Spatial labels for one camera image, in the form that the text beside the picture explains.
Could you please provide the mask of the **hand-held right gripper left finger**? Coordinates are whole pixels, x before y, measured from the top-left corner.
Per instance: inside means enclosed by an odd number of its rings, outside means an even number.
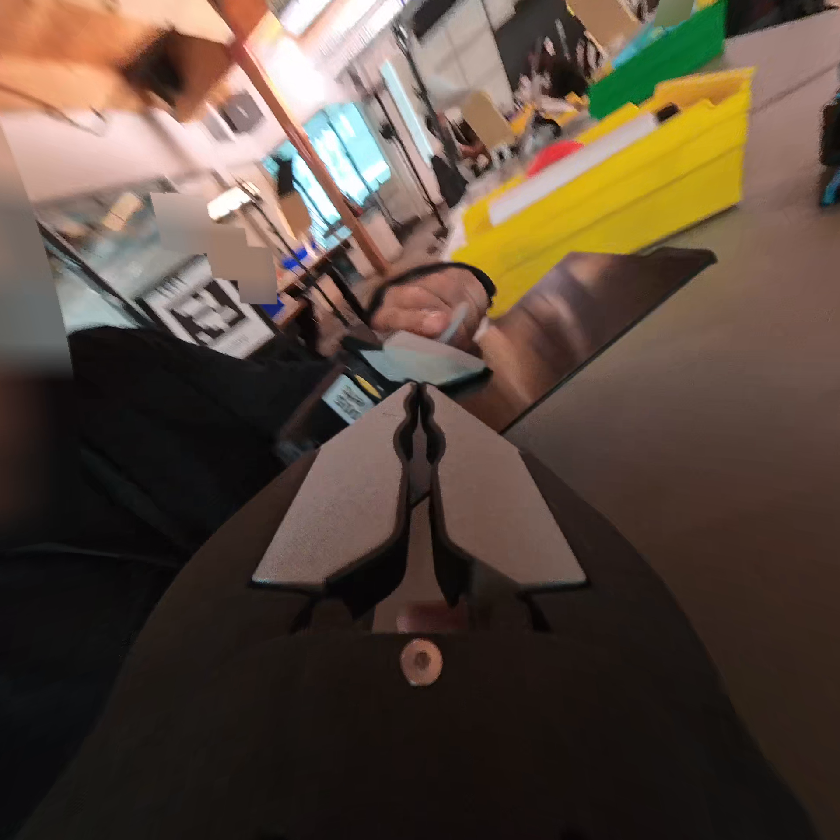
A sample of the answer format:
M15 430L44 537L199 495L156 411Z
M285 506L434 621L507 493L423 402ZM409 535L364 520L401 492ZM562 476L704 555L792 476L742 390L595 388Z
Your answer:
M253 585L338 601L361 617L406 570L419 389L406 384L318 450Z

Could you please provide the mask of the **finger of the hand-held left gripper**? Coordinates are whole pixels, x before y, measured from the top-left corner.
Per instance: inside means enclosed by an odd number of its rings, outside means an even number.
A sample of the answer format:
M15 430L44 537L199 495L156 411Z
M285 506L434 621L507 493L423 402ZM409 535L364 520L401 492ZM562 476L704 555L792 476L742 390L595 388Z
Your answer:
M491 376L487 364L475 355L406 331L394 332L378 346L361 347L359 356L374 373L393 384L447 389Z

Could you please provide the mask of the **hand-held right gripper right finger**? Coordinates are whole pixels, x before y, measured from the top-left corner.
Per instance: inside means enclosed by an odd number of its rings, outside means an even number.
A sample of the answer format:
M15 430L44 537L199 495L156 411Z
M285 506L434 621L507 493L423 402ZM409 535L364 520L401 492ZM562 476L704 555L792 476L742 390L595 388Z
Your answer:
M438 388L420 391L434 573L447 602L500 581L514 595L586 584L520 450Z

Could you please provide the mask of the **red tape roll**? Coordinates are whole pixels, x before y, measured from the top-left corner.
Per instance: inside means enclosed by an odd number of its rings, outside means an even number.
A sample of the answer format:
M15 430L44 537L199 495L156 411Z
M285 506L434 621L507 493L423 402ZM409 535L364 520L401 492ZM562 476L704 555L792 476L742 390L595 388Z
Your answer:
M577 140L557 140L536 153L526 169L526 177L532 178L543 170L562 161L584 148Z

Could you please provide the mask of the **yellow storage bin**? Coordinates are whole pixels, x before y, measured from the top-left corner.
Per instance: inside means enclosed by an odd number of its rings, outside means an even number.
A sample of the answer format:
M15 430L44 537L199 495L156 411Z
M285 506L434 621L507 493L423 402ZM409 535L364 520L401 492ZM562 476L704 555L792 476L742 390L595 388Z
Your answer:
M703 73L657 85L584 131L591 143L673 102L674 118L571 184L498 226L489 204L518 186L518 175L469 206L452 259L483 270L497 286L500 316L556 266L581 251L631 255L738 205L749 133L754 69Z

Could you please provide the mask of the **person's left forearm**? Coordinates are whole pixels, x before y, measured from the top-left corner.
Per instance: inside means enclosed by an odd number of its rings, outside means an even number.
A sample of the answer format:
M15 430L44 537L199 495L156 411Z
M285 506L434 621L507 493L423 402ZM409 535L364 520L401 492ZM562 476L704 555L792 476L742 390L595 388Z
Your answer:
M270 456L294 412L333 371L325 359L239 359L153 329L72 332L81 424L124 449L221 450Z

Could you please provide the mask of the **person's left hand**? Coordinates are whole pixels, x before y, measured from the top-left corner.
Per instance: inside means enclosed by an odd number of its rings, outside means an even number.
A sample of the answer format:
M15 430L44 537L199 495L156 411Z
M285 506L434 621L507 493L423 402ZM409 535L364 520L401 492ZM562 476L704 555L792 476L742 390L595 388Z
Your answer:
M491 279L472 266L442 262L419 266L374 294L368 323L383 338L405 331L472 352L496 294Z

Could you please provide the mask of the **black and white marker sign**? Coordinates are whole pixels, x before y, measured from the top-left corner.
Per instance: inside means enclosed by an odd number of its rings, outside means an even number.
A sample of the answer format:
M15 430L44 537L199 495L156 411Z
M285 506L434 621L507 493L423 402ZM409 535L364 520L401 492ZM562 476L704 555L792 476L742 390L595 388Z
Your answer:
M170 276L135 302L179 340L237 359L262 350L277 335L231 283L212 276Z

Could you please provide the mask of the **black light stand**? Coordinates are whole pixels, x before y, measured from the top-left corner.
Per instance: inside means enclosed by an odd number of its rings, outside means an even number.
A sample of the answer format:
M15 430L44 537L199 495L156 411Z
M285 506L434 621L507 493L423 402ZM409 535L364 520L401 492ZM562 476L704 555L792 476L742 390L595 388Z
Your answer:
M383 121L405 162L416 192L436 220L436 236L448 233L447 193L453 172L446 151L441 151L435 131L439 123L424 79L412 55L410 35L402 14L396 14L369 48L367 68L371 70L371 98L382 111Z

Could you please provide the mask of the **beige board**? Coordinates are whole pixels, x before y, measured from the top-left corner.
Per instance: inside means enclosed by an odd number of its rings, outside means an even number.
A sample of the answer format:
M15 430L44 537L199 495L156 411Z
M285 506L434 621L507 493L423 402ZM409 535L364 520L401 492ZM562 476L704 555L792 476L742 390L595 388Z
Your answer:
M468 93L459 108L463 120L488 151L510 147L518 141L509 121L485 91Z
M615 50L625 46L642 23L624 1L566 1L573 16L600 47Z

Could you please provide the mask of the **black device with green display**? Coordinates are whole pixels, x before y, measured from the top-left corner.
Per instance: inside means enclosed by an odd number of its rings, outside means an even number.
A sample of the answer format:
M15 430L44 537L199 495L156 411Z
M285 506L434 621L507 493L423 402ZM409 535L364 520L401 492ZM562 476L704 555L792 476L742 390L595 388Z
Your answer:
M839 91L822 111L820 162L827 176L820 195L820 207L833 207L839 202Z

